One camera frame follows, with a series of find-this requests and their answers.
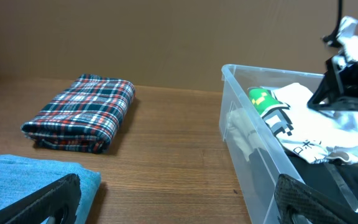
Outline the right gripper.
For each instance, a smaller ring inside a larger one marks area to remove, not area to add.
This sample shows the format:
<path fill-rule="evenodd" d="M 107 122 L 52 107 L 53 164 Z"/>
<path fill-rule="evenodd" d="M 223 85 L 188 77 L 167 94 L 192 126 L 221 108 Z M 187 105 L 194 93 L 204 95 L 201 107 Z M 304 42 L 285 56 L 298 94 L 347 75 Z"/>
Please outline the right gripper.
<path fill-rule="evenodd" d="M 307 107 L 315 111 L 358 111 L 358 61 L 335 55 L 326 61 L 326 68 Z"/>

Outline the black garment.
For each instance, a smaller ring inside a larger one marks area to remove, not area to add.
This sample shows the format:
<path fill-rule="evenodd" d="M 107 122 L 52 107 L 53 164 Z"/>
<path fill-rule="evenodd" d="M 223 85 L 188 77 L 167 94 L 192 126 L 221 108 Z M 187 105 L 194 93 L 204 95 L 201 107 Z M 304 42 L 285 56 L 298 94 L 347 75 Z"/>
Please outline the black garment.
<path fill-rule="evenodd" d="M 338 174 L 358 201 L 358 166 L 308 164 L 303 159 L 294 155 L 290 155 L 288 158 L 306 185 L 309 185 L 340 204 L 347 205 L 348 202 L 344 193 L 341 192 L 337 182 L 334 180 L 334 175 Z M 271 163 L 271 157 L 263 149 L 256 149 L 249 156 L 249 167 L 252 172 L 256 194 L 266 205 L 270 203 L 275 188 L 272 178 L 278 176 L 277 171 L 273 171 L 272 174 L 269 174 L 266 166 Z"/>

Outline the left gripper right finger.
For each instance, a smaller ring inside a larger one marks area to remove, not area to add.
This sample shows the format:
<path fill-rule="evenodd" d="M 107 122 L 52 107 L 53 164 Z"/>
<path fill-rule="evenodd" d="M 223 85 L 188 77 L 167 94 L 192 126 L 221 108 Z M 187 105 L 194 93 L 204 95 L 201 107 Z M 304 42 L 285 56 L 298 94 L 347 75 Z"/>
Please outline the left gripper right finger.
<path fill-rule="evenodd" d="M 287 174 L 278 176 L 274 198 L 280 224 L 358 224 L 358 213 Z"/>

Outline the blue denim jeans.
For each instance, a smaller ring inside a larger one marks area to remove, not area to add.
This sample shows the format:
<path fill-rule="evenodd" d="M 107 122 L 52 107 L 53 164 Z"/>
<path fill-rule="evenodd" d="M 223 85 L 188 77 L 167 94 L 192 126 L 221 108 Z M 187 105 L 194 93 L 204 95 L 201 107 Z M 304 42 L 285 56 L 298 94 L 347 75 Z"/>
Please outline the blue denim jeans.
<path fill-rule="evenodd" d="M 0 210 L 67 174 L 80 177 L 81 199 L 75 223 L 84 223 L 101 183 L 101 174 L 75 162 L 0 155 Z"/>

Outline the white printed t-shirt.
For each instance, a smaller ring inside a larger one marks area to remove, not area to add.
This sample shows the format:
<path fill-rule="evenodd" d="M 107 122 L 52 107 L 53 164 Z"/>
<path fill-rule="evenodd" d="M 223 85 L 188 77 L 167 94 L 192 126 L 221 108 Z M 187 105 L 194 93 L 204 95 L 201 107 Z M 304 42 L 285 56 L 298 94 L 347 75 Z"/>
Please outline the white printed t-shirt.
<path fill-rule="evenodd" d="M 358 112 L 312 110 L 312 95 L 299 83 L 249 89 L 252 105 L 286 150 L 310 164 L 358 164 Z"/>

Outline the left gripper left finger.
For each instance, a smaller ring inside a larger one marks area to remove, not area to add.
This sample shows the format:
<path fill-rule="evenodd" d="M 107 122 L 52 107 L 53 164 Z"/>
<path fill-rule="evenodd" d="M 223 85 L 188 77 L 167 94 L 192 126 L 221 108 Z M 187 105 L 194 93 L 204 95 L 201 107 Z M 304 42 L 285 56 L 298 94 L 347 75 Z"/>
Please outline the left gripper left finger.
<path fill-rule="evenodd" d="M 79 175 L 67 174 L 0 210 L 0 224 L 74 224 L 80 199 Z"/>

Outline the cream white cloth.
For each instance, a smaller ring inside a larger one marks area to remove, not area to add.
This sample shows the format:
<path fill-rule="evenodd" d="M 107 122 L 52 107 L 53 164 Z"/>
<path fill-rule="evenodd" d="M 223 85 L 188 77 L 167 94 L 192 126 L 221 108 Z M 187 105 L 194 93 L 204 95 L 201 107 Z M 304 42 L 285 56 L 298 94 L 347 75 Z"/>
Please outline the cream white cloth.
<path fill-rule="evenodd" d="M 255 151 L 255 129 L 251 128 L 251 122 L 244 108 L 234 109 L 227 114 L 227 130 L 242 151 L 246 162 L 250 161 L 250 155 Z"/>

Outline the red plaid shirt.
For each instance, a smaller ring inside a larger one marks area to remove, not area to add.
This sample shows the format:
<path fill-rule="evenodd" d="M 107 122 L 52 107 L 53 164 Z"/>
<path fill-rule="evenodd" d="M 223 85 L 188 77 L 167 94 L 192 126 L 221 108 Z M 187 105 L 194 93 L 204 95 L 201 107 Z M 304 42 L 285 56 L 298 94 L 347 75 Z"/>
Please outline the red plaid shirt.
<path fill-rule="evenodd" d="M 83 74 L 21 131 L 38 147 L 100 154 L 110 147 L 134 98 L 130 81 Z"/>

